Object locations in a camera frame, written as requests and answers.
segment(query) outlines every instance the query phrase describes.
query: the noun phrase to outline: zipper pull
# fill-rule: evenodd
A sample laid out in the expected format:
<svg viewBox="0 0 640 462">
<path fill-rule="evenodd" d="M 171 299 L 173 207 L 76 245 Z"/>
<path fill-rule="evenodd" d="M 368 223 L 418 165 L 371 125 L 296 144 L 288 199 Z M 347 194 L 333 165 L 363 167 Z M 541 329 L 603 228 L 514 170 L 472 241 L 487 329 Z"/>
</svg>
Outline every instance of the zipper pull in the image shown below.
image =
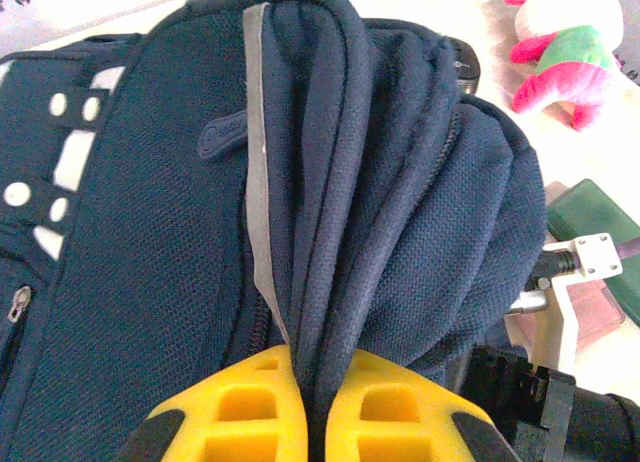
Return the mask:
<svg viewBox="0 0 640 462">
<path fill-rule="evenodd" d="M 11 302 L 11 309 L 9 309 L 9 313 L 7 314 L 7 319 L 12 324 L 15 324 L 22 312 L 27 308 L 31 302 L 31 287 L 28 285 L 24 285 L 16 290 L 16 293 L 13 294 L 13 301 Z"/>
</svg>

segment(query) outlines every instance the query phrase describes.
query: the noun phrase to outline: plush toy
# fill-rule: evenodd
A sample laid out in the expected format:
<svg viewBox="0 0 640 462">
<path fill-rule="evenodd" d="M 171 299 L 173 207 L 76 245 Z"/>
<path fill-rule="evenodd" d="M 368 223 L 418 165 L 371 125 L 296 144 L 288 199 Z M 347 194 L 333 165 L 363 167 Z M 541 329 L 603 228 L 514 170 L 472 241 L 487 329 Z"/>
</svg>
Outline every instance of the plush toy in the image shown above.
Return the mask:
<svg viewBox="0 0 640 462">
<path fill-rule="evenodd" d="M 538 60 L 513 99 L 513 110 L 523 113 L 566 101 L 575 104 L 571 125 L 588 127 L 612 98 L 614 72 L 619 70 L 612 51 L 622 42 L 622 9 L 618 0 L 505 0 L 521 6 L 516 15 L 520 42 L 511 61 Z"/>
</svg>

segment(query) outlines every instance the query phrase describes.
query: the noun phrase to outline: table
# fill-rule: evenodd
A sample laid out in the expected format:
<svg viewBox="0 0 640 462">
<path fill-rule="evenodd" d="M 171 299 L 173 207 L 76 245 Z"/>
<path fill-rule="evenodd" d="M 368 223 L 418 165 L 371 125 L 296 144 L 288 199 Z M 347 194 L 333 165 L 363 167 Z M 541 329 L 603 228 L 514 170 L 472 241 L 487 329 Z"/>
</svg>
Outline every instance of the table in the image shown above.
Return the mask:
<svg viewBox="0 0 640 462">
<path fill-rule="evenodd" d="M 184 1 L 173 0 L 127 15 L 37 49 L 52 49 L 95 34 L 146 33 Z M 640 170 L 630 156 L 640 114 L 639 87 L 620 75 L 622 90 L 615 113 L 599 127 L 580 134 L 568 126 L 569 114 L 558 104 L 526 116 L 511 111 L 511 97 L 533 70 L 508 60 L 509 50 L 517 42 L 513 28 L 517 8 L 502 0 L 351 1 L 363 17 L 409 20 L 470 43 L 482 68 L 477 95 L 502 108 L 524 130 L 538 152 L 545 184 L 559 181 L 573 186 L 591 178 L 634 220 L 640 221 L 640 204 L 633 189 L 640 186 Z M 640 403 L 640 364 L 633 363 L 637 360 L 633 349 L 638 346 L 640 329 L 627 320 L 578 355 L 578 384 L 597 392 L 615 392 Z"/>
</svg>

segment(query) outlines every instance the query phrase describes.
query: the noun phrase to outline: stuffed toy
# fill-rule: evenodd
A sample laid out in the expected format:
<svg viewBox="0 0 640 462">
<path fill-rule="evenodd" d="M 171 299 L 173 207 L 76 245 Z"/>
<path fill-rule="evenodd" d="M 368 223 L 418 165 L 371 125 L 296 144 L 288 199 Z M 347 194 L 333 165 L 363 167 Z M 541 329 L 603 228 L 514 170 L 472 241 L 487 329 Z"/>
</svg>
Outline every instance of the stuffed toy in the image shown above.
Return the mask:
<svg viewBox="0 0 640 462">
<path fill-rule="evenodd" d="M 565 101 L 575 105 L 571 125 L 591 125 L 612 98 L 619 71 L 613 50 L 622 42 L 618 0 L 505 0 L 519 5 L 515 26 L 520 41 L 511 61 L 538 61 L 536 72 L 513 98 L 517 113 Z"/>
</svg>

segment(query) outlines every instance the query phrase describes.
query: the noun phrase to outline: gray reflective trim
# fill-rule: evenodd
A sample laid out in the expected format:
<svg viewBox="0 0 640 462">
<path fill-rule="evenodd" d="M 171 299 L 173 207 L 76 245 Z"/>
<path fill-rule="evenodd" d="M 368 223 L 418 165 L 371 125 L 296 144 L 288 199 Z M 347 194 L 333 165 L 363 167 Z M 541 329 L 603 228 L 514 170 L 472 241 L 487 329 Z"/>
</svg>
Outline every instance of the gray reflective trim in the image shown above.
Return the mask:
<svg viewBox="0 0 640 462">
<path fill-rule="evenodd" d="M 262 87 L 262 21 L 269 4 L 254 5 L 244 11 L 244 50 L 247 64 L 247 125 L 249 168 L 247 173 L 247 226 L 254 260 L 254 282 L 267 301 L 285 342 L 285 328 L 273 281 L 271 237 L 269 233 L 269 176 L 267 138 L 264 127 Z"/>
</svg>

